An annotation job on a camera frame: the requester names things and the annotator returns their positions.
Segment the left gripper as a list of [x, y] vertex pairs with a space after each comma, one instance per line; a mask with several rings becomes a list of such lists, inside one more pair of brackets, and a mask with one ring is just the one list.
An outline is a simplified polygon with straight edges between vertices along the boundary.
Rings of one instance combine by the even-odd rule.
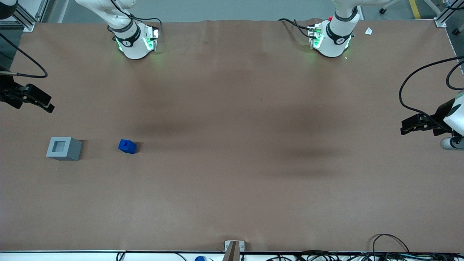
[[401, 127], [401, 135], [406, 135], [411, 132], [424, 132], [434, 129], [434, 136], [443, 135], [444, 133], [458, 133], [464, 135], [464, 91], [460, 91], [454, 99], [441, 104], [434, 114], [439, 124], [443, 127], [435, 125], [433, 118], [424, 114], [416, 114], [410, 118], [411, 125], [403, 125]]

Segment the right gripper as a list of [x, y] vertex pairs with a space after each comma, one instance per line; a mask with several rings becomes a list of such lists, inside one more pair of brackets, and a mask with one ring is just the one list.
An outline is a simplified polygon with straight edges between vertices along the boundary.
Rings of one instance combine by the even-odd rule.
[[51, 96], [33, 84], [27, 84], [24, 87], [24, 94], [22, 86], [15, 82], [13, 76], [17, 73], [10, 72], [4, 66], [0, 66], [0, 100], [7, 103], [13, 108], [20, 109], [23, 104], [23, 99], [26, 103], [33, 104], [40, 107], [48, 113], [52, 113], [55, 106], [51, 103]]

